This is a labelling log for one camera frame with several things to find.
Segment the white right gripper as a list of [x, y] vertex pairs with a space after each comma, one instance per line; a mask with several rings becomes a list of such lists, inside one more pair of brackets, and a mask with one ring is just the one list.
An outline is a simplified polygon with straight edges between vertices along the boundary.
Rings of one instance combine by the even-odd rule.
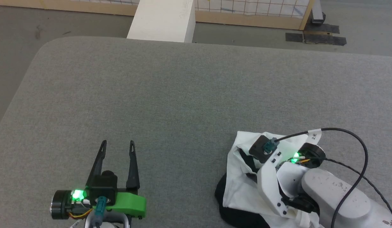
[[316, 201], [303, 190], [303, 177], [318, 168], [326, 157], [318, 145], [304, 143], [298, 150], [277, 148], [258, 170], [258, 193], [281, 217], [291, 216], [291, 209], [319, 214]]

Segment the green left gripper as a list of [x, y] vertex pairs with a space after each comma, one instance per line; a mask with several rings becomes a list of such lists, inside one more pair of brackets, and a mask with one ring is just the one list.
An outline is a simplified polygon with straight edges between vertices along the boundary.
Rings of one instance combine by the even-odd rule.
[[[97, 175], [101, 175], [103, 160], [106, 157], [106, 145], [107, 140], [103, 140], [86, 181], [86, 188], [92, 186]], [[132, 140], [130, 141], [129, 158], [130, 166], [126, 189], [138, 191], [140, 188], [139, 171], [135, 143]], [[90, 212], [94, 212], [95, 208], [96, 202], [92, 204], [84, 190], [58, 190], [52, 198], [50, 214], [52, 219], [58, 220], [84, 219]], [[116, 203], [114, 205], [107, 204], [106, 211], [121, 212], [131, 217], [145, 218], [146, 199], [129, 192], [119, 192], [117, 193]]]

